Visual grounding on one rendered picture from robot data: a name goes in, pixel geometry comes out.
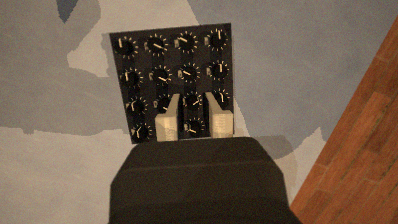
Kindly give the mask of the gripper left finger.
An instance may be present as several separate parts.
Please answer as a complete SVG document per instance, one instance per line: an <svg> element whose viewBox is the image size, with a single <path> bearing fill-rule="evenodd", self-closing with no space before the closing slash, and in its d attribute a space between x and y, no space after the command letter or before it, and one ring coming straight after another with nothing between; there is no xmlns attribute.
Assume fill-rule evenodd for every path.
<svg viewBox="0 0 398 224"><path fill-rule="evenodd" d="M173 94L165 114L157 114L155 118L157 142L179 140L183 132L184 110L183 95Z"/></svg>

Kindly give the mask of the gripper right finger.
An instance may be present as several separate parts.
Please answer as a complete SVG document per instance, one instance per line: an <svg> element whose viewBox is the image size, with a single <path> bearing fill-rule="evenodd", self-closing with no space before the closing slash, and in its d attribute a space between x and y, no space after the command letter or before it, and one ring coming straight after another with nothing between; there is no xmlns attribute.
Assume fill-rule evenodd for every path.
<svg viewBox="0 0 398 224"><path fill-rule="evenodd" d="M211 138L233 137L233 113L222 111L211 92L203 93L203 117Z"/></svg>

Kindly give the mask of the black knob box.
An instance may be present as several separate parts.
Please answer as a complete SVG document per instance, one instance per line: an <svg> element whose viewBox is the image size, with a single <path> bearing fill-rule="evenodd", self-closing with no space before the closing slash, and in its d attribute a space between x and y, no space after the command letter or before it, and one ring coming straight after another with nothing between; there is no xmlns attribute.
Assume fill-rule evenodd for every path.
<svg viewBox="0 0 398 224"><path fill-rule="evenodd" d="M157 142L155 117L166 113L173 94L183 95L179 140L211 137L203 117L205 92L233 113L234 135L231 23L109 36L132 144Z"/></svg>

